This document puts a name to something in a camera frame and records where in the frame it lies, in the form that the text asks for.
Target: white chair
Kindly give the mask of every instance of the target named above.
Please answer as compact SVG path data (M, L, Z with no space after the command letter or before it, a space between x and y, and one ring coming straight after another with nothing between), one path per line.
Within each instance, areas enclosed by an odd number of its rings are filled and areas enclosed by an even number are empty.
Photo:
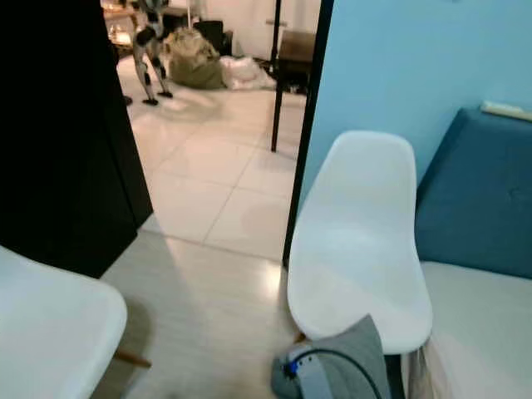
M0 397L88 398L115 354L126 316L113 287L0 246Z
M432 326L414 240L411 146L386 133L339 136L308 193L293 235L288 304L311 339L370 313L385 354L411 352Z

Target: black cabinet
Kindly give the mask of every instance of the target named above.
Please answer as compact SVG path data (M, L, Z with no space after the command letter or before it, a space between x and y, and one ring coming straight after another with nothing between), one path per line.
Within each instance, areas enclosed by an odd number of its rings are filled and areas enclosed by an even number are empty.
M12 49L20 67L2 113L0 244L99 277L152 208L100 4L74 3L76 17L41 15Z

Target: cable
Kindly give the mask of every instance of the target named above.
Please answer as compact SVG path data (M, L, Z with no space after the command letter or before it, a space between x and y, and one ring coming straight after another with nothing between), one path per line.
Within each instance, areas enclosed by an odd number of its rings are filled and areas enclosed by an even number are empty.
M319 349L319 348L316 348L316 349L311 349L309 351L306 351L306 352L303 352L303 353L300 353L299 355L297 355L295 357L295 359L293 359L288 365L289 365L289 369L285 372L288 373L288 375L293 375L295 377L295 372L297 371L298 367L298 362L303 359L304 357L307 357L309 355L312 355L314 353L326 353L328 355L334 355L334 356L337 356L337 357L341 357L342 359L344 360L347 360L348 362L350 362L353 366L355 366L359 372L362 373L362 375L366 378L366 381L369 383L369 385L372 387L372 390L373 390L373 393L375 394L375 397L377 399L382 399L382 396L381 396L381 393L379 392L378 388L377 388L377 384L372 380L372 378L370 377L370 375L367 373L366 369L364 367L362 367L360 365L359 362L357 362L355 359L353 359L352 357L349 357L348 355L344 354L344 353L341 353L341 352L338 352L338 351L334 351L332 349Z

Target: blue wall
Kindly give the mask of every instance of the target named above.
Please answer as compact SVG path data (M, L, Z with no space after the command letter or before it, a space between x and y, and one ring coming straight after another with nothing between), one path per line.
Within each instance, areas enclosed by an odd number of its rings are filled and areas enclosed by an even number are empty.
M532 109L532 0L336 0L303 180L334 139L387 131L426 171L460 107Z

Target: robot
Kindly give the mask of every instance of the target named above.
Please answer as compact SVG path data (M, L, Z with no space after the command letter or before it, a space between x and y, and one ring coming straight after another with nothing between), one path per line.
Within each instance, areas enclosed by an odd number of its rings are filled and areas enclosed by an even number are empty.
M168 1L169 0L139 0L138 2L142 11L148 16L148 23L143 29L135 34L133 40L133 57L135 59L136 74L148 96L148 98L142 102L150 106L156 106L159 102L155 99L153 91L151 90L148 66L143 61L145 54L150 58L150 63L153 66L157 79L163 89L163 91L157 94L166 98L173 97L166 84L166 69L163 66L162 61L159 59L161 43L169 34L169 32L163 27L160 13L163 7L168 6Z

